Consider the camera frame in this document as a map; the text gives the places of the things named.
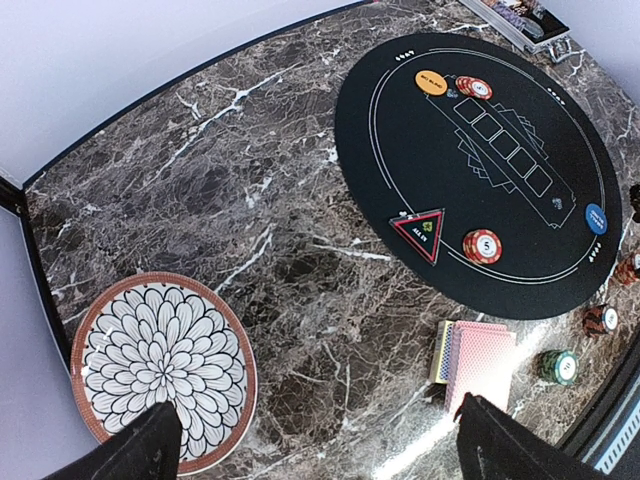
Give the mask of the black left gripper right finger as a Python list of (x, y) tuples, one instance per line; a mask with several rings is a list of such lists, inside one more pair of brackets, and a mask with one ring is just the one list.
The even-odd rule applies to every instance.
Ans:
[(604, 479), (527, 430), (482, 396), (467, 393), (454, 418), (465, 479)]

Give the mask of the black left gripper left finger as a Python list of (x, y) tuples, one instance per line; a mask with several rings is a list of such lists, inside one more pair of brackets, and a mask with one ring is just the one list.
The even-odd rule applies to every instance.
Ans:
[(182, 425), (174, 406), (157, 403), (87, 455), (50, 474), (63, 479), (175, 479)]

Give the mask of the red 5 chips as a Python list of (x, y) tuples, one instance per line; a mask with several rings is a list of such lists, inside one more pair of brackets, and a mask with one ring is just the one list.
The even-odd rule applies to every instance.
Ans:
[(489, 229), (470, 231), (463, 239), (463, 252), (466, 258), (476, 264), (494, 264), (501, 259), (502, 251), (500, 238)]
[(491, 86), (486, 81), (476, 77), (459, 76), (455, 79), (455, 85), (466, 96), (480, 100), (489, 100), (493, 97)]

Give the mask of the red 5 chip stack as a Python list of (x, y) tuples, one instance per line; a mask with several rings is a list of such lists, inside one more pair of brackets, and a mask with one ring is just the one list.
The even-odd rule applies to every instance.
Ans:
[(616, 266), (614, 278), (622, 285), (631, 285), (639, 280), (638, 252), (632, 253)]

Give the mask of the orange big blind button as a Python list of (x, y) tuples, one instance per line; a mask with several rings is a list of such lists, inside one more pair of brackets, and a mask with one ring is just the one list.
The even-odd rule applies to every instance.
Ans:
[(417, 87), (425, 94), (441, 96), (448, 91), (447, 80), (439, 73), (421, 70), (414, 77)]

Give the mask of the yellow card box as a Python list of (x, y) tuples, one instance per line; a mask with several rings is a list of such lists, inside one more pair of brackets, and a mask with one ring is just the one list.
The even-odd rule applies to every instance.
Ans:
[(438, 323), (434, 353), (430, 366), (429, 380), (435, 384), (447, 384), (452, 347), (454, 321), (440, 321)]

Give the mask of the red back card deck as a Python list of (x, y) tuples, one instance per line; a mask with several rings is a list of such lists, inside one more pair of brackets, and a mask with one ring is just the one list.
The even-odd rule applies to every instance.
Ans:
[(459, 321), (453, 326), (445, 408), (453, 416), (467, 393), (507, 410), (516, 333), (505, 325)]

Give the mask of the green chip stack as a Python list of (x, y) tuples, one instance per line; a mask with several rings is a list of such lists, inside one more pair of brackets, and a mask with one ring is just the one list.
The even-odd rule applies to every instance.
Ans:
[(548, 382), (572, 385), (578, 370), (578, 359), (570, 350), (548, 350), (539, 355), (538, 375)]

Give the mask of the floral ceramic plate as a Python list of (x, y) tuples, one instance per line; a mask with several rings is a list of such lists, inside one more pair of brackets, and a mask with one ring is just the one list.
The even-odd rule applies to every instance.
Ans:
[(121, 280), (92, 303), (74, 335), (77, 408), (101, 443), (157, 403), (179, 417), (181, 476), (226, 459), (257, 404), (257, 368), (231, 308), (188, 277), (149, 272)]

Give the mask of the black orange 100 chip stack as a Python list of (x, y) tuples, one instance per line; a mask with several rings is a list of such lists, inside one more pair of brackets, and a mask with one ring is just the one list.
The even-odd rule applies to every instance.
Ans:
[(582, 319), (583, 331), (589, 338), (609, 335), (618, 328), (618, 325), (618, 312), (608, 304), (602, 304), (588, 309)]

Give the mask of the triangular all in marker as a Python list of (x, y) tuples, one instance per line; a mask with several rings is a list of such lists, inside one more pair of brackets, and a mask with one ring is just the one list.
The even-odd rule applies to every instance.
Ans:
[(405, 214), (389, 220), (389, 225), (430, 265), (439, 257), (444, 209)]

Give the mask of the blue small blind button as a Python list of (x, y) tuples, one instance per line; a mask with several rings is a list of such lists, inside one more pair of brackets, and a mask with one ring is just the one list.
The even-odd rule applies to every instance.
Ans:
[(585, 221), (594, 235), (604, 235), (608, 230), (608, 220), (604, 210), (595, 203), (589, 203), (585, 208)]

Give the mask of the round black poker mat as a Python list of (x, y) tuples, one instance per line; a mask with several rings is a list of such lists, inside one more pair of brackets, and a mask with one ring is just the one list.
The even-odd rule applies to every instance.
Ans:
[[(448, 91), (423, 93), (414, 77), (441, 74)], [(462, 94), (459, 76), (486, 81), (493, 97)], [(449, 298), (488, 315), (536, 320), (566, 313), (605, 284), (622, 235), (615, 168), (595, 127), (549, 76), (492, 43), (420, 33), (385, 42), (347, 74), (335, 141), (348, 188), (387, 247)], [(594, 235), (585, 208), (608, 230)], [(437, 264), (389, 220), (444, 209)], [(476, 264), (465, 235), (495, 232), (502, 257)]]

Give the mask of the aluminium poker case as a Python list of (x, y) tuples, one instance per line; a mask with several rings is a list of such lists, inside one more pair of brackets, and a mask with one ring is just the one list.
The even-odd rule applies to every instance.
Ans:
[(570, 28), (540, 1), (460, 0), (523, 52), (547, 52), (558, 64), (575, 53)]

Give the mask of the black front table rail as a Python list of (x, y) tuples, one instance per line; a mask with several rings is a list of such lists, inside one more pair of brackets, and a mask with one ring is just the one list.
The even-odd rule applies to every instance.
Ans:
[(604, 422), (612, 415), (613, 408), (635, 381), (639, 381), (638, 333), (633, 335), (628, 348), (619, 357), (603, 385), (558, 442), (557, 447), (582, 461), (582, 455), (604, 427)]

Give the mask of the black frame post left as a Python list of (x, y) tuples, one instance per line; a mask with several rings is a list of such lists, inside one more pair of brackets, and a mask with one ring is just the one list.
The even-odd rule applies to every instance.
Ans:
[(1, 176), (1, 207), (19, 219), (30, 270), (35, 280), (38, 297), (48, 323), (48, 328), (56, 344), (61, 361), (67, 370), (67, 374), (70, 374), (72, 343), (66, 336), (62, 320), (46, 279), (31, 225), (26, 195), (23, 190), (10, 183), (4, 176)]

